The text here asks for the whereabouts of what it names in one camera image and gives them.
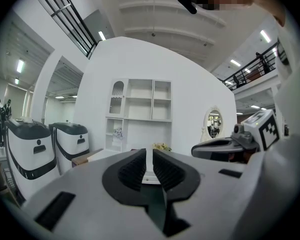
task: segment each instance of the ceiling light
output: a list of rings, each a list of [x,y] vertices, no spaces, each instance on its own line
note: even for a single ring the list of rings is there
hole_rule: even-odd
[[[278,56],[278,54],[277,54],[277,48],[273,48],[272,51],[273,51],[274,55],[277,57]]]
[[[99,31],[99,35],[103,41],[106,40],[104,33],[102,33],[102,31]]]
[[[21,73],[24,64],[25,64],[25,62],[23,60],[19,59],[18,66],[16,67],[16,71],[18,71],[19,73]]]
[[[234,65],[237,65],[238,67],[240,67],[241,66],[241,64],[239,64],[238,62],[236,62],[235,60],[230,60],[230,62],[232,62]]]
[[[260,32],[260,34],[264,37],[264,39],[265,39],[268,43],[271,42],[271,39],[269,38],[269,36],[266,34],[266,32],[265,32],[264,30],[262,30],[262,31]]]

